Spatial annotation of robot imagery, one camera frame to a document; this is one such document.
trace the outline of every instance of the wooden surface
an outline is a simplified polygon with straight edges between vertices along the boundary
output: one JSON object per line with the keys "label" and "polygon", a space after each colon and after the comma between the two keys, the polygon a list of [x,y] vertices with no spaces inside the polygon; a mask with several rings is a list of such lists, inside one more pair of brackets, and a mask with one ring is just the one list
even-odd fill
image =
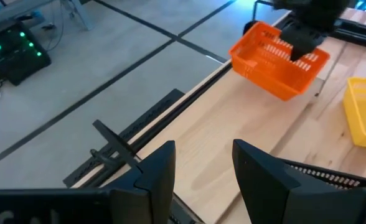
{"label": "wooden surface", "polygon": [[[366,24],[366,12],[349,9],[344,17]],[[286,141],[271,154],[366,177],[366,148],[353,145],[342,105],[346,80],[353,76],[366,77],[366,48],[346,43],[317,101],[308,105]],[[241,195],[219,223],[250,223]]]}
{"label": "wooden surface", "polygon": [[[344,17],[366,23],[366,14],[363,12],[348,10]],[[338,98],[334,98],[334,94],[341,93],[347,73],[357,69],[366,75],[366,71],[363,71],[366,70],[366,54],[359,50],[361,47],[353,45],[354,49],[351,49],[345,42],[332,38],[327,39],[321,48],[331,54],[331,59],[304,95],[289,102],[282,102],[231,70],[149,142],[138,156],[143,159],[165,141],[175,140],[175,193],[206,223],[217,223],[222,214],[225,214],[220,220],[222,223],[248,223],[248,215],[243,213],[246,210],[242,207],[242,198],[238,197],[239,189],[233,171],[233,139],[242,138],[275,156],[299,161],[307,162],[306,158],[312,159],[312,155],[316,154],[314,161],[317,162],[311,162],[315,165],[330,163],[326,159],[328,157],[334,158],[333,165],[343,161],[344,150],[332,151],[330,144],[337,142],[332,133],[340,130],[336,128],[336,124],[345,125],[345,115],[334,112],[334,119],[330,119],[329,114],[321,114],[330,111],[328,108],[342,112],[340,103],[331,106],[335,101],[339,101]],[[355,54],[357,61],[348,54]],[[199,83],[129,143],[144,134],[216,73],[217,71]],[[317,101],[314,101],[314,94],[320,90],[323,80],[330,74],[323,92]],[[323,125],[317,127],[318,129],[313,128],[321,122]],[[298,130],[305,130],[307,133],[300,136]],[[350,142],[348,133],[344,137],[345,142]],[[298,144],[306,146],[307,149],[299,147]],[[323,147],[312,147],[311,144],[322,144]],[[352,150],[352,147],[349,151],[350,155],[345,158],[348,162],[342,164],[342,167],[353,169],[355,166],[356,170],[366,170],[365,166],[359,168],[360,164],[363,164],[362,161],[366,161],[366,151]],[[74,187],[79,187],[97,170],[92,171]]]}

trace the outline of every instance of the black metal frame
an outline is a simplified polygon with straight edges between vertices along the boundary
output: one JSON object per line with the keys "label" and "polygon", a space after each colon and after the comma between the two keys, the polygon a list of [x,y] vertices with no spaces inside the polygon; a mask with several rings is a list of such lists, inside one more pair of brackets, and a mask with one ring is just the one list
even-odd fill
{"label": "black metal frame", "polygon": [[[258,4],[264,4],[267,6],[274,5],[272,2],[269,1],[256,0],[253,5],[253,14],[252,14],[253,21],[256,20],[256,12],[258,9]],[[289,15],[287,15],[282,21],[280,21],[277,27],[283,28],[284,24],[287,24],[287,22],[293,19],[293,17],[294,14],[292,12]],[[330,37],[366,47],[366,25],[350,21],[347,19],[339,19],[337,24],[338,28],[329,35]]]}
{"label": "black metal frame", "polygon": [[[30,50],[26,51],[21,51],[21,43],[18,46],[14,46],[13,50],[8,50],[7,52],[3,53],[1,53],[0,51],[0,77],[9,81],[15,86],[18,86],[21,82],[33,75],[35,72],[49,66],[52,63],[52,60],[47,51],[38,42],[37,38],[24,25],[23,22],[8,20],[0,23],[0,36],[8,36],[7,33],[9,30],[18,30],[18,32],[25,33],[25,39],[28,42],[32,42],[34,44],[33,47],[30,47]],[[21,65],[20,63],[18,64],[19,66],[27,66],[27,70],[14,70],[15,60],[11,58],[17,58],[19,54],[24,54],[25,56],[28,55],[32,57],[34,55],[34,52],[42,54],[35,62],[32,62],[29,65],[28,63],[23,65]]]}

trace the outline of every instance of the grey floor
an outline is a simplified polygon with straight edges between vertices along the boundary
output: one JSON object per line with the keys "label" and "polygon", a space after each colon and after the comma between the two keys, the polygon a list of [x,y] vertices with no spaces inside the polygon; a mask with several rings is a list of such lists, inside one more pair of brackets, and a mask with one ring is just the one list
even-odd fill
{"label": "grey floor", "polygon": [[[103,0],[174,35],[228,3],[227,0]],[[240,38],[252,12],[250,0],[238,0],[182,38],[220,58]],[[64,25],[53,64],[19,86],[6,85],[0,99],[0,189],[65,187],[62,180],[105,140],[91,123],[100,119],[115,132],[129,126],[172,89],[193,88],[220,62],[204,51],[173,42],[74,110],[68,108],[170,38],[98,2],[84,5],[95,28],[86,31],[77,18],[60,13],[59,2],[42,8],[58,29],[34,34],[53,46]],[[258,20],[273,23],[283,11],[258,8]],[[62,118],[48,124],[54,118]]]}

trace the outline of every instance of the black mount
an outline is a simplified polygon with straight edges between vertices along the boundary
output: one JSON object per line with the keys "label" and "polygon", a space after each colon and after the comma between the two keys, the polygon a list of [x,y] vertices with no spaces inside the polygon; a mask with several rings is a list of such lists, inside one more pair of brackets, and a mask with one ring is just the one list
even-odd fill
{"label": "black mount", "polygon": [[[158,103],[152,106],[149,110],[147,110],[144,114],[142,114],[136,121],[134,121],[131,125],[129,125],[126,129],[118,134],[118,136],[122,137],[124,141],[128,142],[133,138],[136,134],[138,134],[144,127],[146,127],[150,122],[152,122],[155,118],[161,115],[165,110],[167,110],[171,105],[173,105],[177,100],[179,100],[184,95],[183,92],[174,89],[169,92],[163,99],[161,99]],[[134,153],[138,152],[148,141],[151,140],[157,133],[160,128],[151,128],[150,134],[143,134],[140,138],[135,140],[131,144],[131,149]],[[103,163],[101,158],[109,158],[115,153],[115,150],[111,145],[105,144],[101,149],[98,150],[97,156],[91,156],[87,161],[85,161],[82,165],[80,165],[75,171],[73,171],[68,177],[63,180],[63,183],[67,187],[74,186],[79,180],[84,178],[90,171],[94,168],[98,167]],[[106,179],[114,175],[121,167],[125,165],[125,161],[117,156],[113,159],[115,164],[113,166],[104,166],[94,175],[92,175],[88,180],[80,185],[80,187],[99,187],[101,186]]]}
{"label": "black mount", "polygon": [[352,0],[256,0],[252,21],[256,20],[258,4],[291,10],[277,27],[281,29],[280,38],[293,46],[291,60],[295,61],[311,53],[328,36],[366,46],[366,26],[339,19],[352,3]]}
{"label": "black mount", "polygon": [[[108,141],[108,144],[111,145],[113,150],[117,152],[129,166],[135,166],[139,162],[139,158],[136,157],[136,153],[123,138],[114,133],[99,120],[96,120],[93,123],[93,126]],[[101,161],[102,164],[109,167],[110,169],[112,169],[113,166],[120,166],[119,160],[102,156],[95,149],[90,150],[90,153],[94,158],[96,158],[98,161]],[[175,193],[173,193],[168,224],[200,223],[202,223],[201,219]]]}

